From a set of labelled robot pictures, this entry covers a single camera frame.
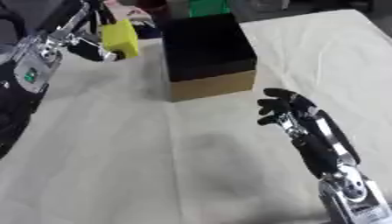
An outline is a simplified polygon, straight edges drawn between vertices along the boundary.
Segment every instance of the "cardboard box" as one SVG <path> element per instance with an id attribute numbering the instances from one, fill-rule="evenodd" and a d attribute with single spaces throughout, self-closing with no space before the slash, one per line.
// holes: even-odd
<path id="1" fill-rule="evenodd" d="M 232 14 L 174 20 L 163 37 L 173 102 L 252 89 L 256 54 Z"/>

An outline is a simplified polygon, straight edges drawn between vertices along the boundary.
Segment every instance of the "robotic hand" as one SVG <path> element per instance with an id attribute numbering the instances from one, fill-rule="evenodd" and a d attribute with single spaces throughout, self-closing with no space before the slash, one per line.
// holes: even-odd
<path id="1" fill-rule="evenodd" d="M 32 34 L 24 20 L 7 9 L 0 19 L 12 22 L 19 41 L 0 45 L 0 158 L 19 139 L 49 87 L 48 81 L 62 61 L 61 47 L 92 61 L 119 60 L 120 52 L 107 52 L 95 36 L 97 15 L 101 23 L 116 19 L 101 0 L 66 0 Z M 91 34 L 80 31 L 90 23 Z"/>
<path id="2" fill-rule="evenodd" d="M 319 197 L 332 223 L 392 223 L 377 184 L 358 170 L 361 159 L 333 119 L 300 94 L 264 90 L 260 125 L 276 123 L 290 137 L 308 170 L 319 179 Z"/>

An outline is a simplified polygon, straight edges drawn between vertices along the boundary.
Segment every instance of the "green box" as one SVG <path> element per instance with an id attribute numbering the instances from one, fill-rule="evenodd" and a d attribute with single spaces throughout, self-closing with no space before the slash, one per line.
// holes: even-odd
<path id="1" fill-rule="evenodd" d="M 191 18 L 229 13 L 227 0 L 189 0 Z"/>

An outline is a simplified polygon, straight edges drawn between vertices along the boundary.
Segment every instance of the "yellow cube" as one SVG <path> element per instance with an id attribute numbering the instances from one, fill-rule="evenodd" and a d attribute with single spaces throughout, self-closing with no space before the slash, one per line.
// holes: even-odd
<path id="1" fill-rule="evenodd" d="M 103 47 L 107 51 L 121 51 L 126 58 L 133 58 L 139 54 L 137 33 L 128 19 L 116 24 L 102 26 Z"/>

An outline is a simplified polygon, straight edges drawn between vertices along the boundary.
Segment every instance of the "table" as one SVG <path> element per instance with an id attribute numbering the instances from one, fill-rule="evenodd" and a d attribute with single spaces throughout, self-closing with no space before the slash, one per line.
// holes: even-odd
<path id="1" fill-rule="evenodd" d="M 160 40 L 99 64 L 66 54 L 0 163 L 2 224 L 315 223 L 317 180 L 276 126 L 266 87 L 328 111 L 392 196 L 392 42 L 353 10 L 241 25 L 259 57 L 253 91 L 170 103 Z"/>

